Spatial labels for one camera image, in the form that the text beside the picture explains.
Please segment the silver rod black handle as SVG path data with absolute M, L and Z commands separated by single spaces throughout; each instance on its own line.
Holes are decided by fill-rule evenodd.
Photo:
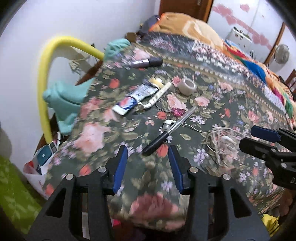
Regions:
M 197 109 L 197 106 L 193 106 L 189 109 L 179 120 L 177 120 L 167 131 L 163 131 L 153 141 L 151 141 L 142 151 L 144 156 L 149 156 L 155 152 L 162 144 L 167 140 L 167 137 L 172 134 L 181 124 L 183 124 Z

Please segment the toothpaste tube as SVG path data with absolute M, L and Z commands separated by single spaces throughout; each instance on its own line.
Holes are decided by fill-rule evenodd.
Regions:
M 133 92 L 112 107 L 112 110 L 123 116 L 137 106 L 143 99 L 155 94 L 160 88 L 153 84 L 141 84 Z

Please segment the white comb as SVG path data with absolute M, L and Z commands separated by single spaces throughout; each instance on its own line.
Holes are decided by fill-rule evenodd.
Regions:
M 170 89 L 172 83 L 167 82 L 146 104 L 142 104 L 144 109 L 151 108 Z

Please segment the blue box in bag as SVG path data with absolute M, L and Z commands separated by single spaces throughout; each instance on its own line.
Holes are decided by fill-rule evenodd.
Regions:
M 37 150 L 34 158 L 38 165 L 43 166 L 57 152 L 58 146 L 55 142 L 50 142 Z

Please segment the dark floral bed sheet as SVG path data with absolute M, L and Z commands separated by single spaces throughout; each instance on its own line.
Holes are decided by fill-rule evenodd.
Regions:
M 131 68 L 133 61 L 159 57 L 163 64 Z M 170 89 L 151 108 L 143 99 L 121 116 L 112 107 L 149 78 L 160 78 Z M 197 85 L 191 96 L 178 84 L 189 78 Z M 273 184 L 272 172 L 263 161 L 239 150 L 217 159 L 206 145 L 214 128 L 234 130 L 233 138 L 248 136 L 254 125 L 288 128 L 288 114 L 276 96 L 259 80 L 248 79 L 206 56 L 191 58 L 158 49 L 147 43 L 132 44 L 106 60 L 93 80 L 69 139 L 49 165 L 44 188 L 51 195 L 68 173 L 85 176 L 114 157 L 121 145 L 128 149 L 125 177 L 115 196 L 108 199 L 110 214 L 148 228 L 172 231 L 185 224 L 189 198 L 175 186 L 168 150 L 175 145 L 193 166 L 213 176 L 230 174 L 245 191 L 259 214 L 278 206 L 284 189 Z M 149 156 L 143 149 L 189 109 L 196 111 Z

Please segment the beige tape roll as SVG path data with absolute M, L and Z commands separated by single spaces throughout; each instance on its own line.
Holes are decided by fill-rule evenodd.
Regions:
M 178 90 L 182 95 L 191 96 L 197 90 L 197 85 L 191 79 L 184 78 L 178 84 Z

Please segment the white HotMax plastic bag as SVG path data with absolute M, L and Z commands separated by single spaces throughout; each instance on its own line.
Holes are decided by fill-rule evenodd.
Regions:
M 43 187 L 46 180 L 46 175 L 40 175 L 38 171 L 34 169 L 32 161 L 25 163 L 23 167 L 23 175 L 41 196 L 43 196 L 45 199 L 49 198 L 49 195 L 46 194 L 45 188 Z

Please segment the white electric fan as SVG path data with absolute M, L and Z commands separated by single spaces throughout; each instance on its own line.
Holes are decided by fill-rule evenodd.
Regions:
M 285 44 L 280 44 L 276 47 L 274 52 L 274 60 L 278 64 L 285 64 L 287 63 L 290 57 L 290 50 L 289 47 Z

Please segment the teal cloth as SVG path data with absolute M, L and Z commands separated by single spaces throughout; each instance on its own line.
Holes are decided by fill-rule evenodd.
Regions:
M 70 135 L 80 106 L 93 80 L 94 75 L 78 85 L 57 81 L 43 92 L 43 100 L 55 111 L 58 128 L 62 135 Z

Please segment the patterned dark quilt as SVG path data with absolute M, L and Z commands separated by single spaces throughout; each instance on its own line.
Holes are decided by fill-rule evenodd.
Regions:
M 295 120 L 295 101 L 288 87 L 266 65 L 250 58 L 233 44 L 222 41 L 219 47 L 208 39 L 162 32 L 149 32 L 139 42 L 171 53 L 188 54 L 195 59 L 206 56 L 209 61 L 220 62 L 222 66 L 232 68 L 248 79 L 257 79 L 276 96 L 275 99 L 283 105 L 288 117 Z

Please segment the yellow foam tube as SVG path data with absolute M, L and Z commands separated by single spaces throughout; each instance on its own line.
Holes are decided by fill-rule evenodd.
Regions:
M 51 132 L 50 119 L 48 116 L 48 108 L 43 100 L 43 92 L 47 89 L 48 74 L 51 66 L 53 54 L 59 46 L 69 46 L 79 49 L 99 60 L 104 58 L 104 53 L 92 47 L 90 44 L 83 42 L 77 38 L 70 36 L 56 36 L 49 40 L 43 48 L 40 57 L 38 78 L 37 78 L 37 102 L 39 108 L 40 123 L 44 138 L 47 144 L 53 141 Z

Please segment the orange brown blanket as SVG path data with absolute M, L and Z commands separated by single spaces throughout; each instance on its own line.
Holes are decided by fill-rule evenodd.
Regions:
M 201 20 L 197 20 L 189 15 L 182 13 L 164 13 L 160 19 L 149 28 L 150 32 L 161 32 L 166 34 L 177 34 L 198 40 L 207 47 L 213 47 L 221 55 L 219 59 L 226 56 L 226 59 L 240 63 L 248 70 L 254 73 L 275 94 L 280 94 L 281 99 L 288 99 L 295 102 L 295 94 L 280 81 L 280 78 L 267 66 L 257 60 L 251 58 L 234 44 L 225 42 L 213 28 Z

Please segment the wooden door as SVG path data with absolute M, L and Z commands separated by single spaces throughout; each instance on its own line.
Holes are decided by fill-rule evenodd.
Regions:
M 158 14 L 183 13 L 207 22 L 213 2 L 213 0 L 161 0 Z

